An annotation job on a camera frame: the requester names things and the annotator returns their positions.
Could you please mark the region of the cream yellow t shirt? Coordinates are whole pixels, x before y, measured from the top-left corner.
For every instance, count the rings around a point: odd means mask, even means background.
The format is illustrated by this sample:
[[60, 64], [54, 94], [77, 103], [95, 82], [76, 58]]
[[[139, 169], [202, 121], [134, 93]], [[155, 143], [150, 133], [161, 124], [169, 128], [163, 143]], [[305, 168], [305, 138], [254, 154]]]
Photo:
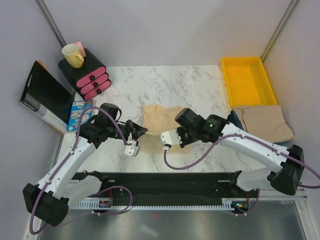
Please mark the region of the cream yellow t shirt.
[[140, 150], [145, 153], [162, 153], [160, 134], [179, 127], [175, 117], [183, 106], [164, 107], [145, 105], [142, 107], [142, 126], [148, 131], [139, 138]]

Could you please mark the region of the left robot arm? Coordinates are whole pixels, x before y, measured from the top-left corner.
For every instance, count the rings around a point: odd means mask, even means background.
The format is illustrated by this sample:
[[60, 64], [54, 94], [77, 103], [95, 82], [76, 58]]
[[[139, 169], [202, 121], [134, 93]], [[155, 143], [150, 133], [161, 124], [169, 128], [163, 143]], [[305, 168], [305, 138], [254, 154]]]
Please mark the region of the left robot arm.
[[147, 128], [131, 120], [118, 122], [116, 117], [122, 111], [111, 103], [86, 107], [80, 117], [83, 118], [90, 110], [97, 110], [98, 113], [85, 123], [78, 124], [75, 139], [63, 157], [35, 185], [28, 183], [22, 190], [26, 209], [31, 214], [30, 227], [34, 218], [56, 227], [67, 216], [70, 207], [93, 194], [104, 197], [109, 193], [109, 183], [99, 179], [98, 172], [91, 173], [76, 184], [69, 184], [101, 143], [108, 139], [122, 140], [126, 155], [135, 157], [138, 154], [138, 139], [148, 131]]

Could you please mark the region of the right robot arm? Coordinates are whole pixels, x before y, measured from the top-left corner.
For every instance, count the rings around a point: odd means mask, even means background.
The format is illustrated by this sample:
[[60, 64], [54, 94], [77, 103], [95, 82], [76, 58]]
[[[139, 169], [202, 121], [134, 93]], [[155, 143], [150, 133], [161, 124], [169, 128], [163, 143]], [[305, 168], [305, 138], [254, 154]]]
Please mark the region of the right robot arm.
[[179, 127], [168, 133], [172, 145], [183, 148], [197, 141], [215, 143], [237, 150], [264, 165], [258, 170], [236, 172], [229, 184], [233, 196], [240, 197], [245, 192], [269, 186], [285, 195], [296, 194], [304, 170], [301, 147], [294, 144], [287, 148], [267, 142], [218, 115], [203, 118], [189, 108], [184, 108], [175, 121]]

